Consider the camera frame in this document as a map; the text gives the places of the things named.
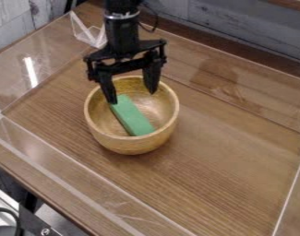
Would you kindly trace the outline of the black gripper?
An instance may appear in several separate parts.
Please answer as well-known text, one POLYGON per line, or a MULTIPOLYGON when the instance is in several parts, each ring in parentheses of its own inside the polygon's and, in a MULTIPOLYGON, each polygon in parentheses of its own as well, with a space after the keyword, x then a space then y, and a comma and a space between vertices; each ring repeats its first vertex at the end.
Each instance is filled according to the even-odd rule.
POLYGON ((142 70, 143 83, 150 94, 158 89, 162 67, 166 63, 166 41, 141 40, 138 13, 103 15, 107 43, 85 57, 87 79, 98 81, 110 104, 118 103, 113 75, 142 70))

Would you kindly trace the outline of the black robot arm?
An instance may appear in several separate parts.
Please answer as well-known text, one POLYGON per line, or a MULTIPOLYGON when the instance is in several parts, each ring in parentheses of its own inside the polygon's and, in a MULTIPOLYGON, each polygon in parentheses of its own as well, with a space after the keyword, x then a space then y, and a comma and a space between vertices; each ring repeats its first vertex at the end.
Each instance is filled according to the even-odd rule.
POLYGON ((141 40, 138 28, 139 5, 143 0, 103 0, 106 44, 85 57, 87 79, 102 88, 110 104, 118 103, 113 75, 142 70, 143 84, 150 94, 158 89, 162 67, 166 63, 166 41, 141 40))

